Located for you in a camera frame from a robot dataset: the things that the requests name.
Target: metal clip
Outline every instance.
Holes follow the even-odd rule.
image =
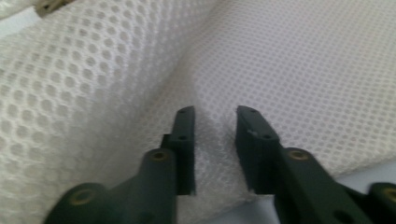
[[[60,7],[66,6],[75,0],[40,0],[35,5],[35,11],[37,14],[43,18],[53,11],[58,10]]]

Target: white strip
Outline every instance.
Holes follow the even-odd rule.
[[[38,21],[41,21],[41,18],[35,13],[35,8],[28,7],[17,14],[0,20],[0,38],[15,34],[21,29],[31,26]]]

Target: table surface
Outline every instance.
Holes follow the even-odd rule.
[[[353,175],[343,176],[338,182],[366,193],[374,182],[396,183],[396,161],[376,166]],[[265,197],[253,203],[246,203],[232,211],[202,224],[279,224],[273,207],[273,198]]]

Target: honeycomb textured fabric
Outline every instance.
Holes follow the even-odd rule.
[[[33,6],[37,2],[38,0],[0,0],[0,20]]]
[[[251,198],[234,110],[340,175],[396,156],[393,1],[81,0],[0,42],[1,223],[40,223],[70,187],[133,175],[195,105],[194,223]]]

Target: brass screw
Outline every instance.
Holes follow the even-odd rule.
[[[69,199],[70,204],[74,206],[83,205],[89,203],[96,197],[96,191],[93,189],[81,189],[74,194]]]
[[[297,161],[306,161],[309,159],[308,154],[306,154],[306,152],[303,152],[300,150],[290,151],[289,156]]]
[[[151,159],[154,161],[164,161],[168,158],[165,152],[159,151],[151,155]]]
[[[384,194],[387,195],[387,197],[393,201],[394,203],[396,203],[396,189],[393,188],[386,188],[384,189]]]

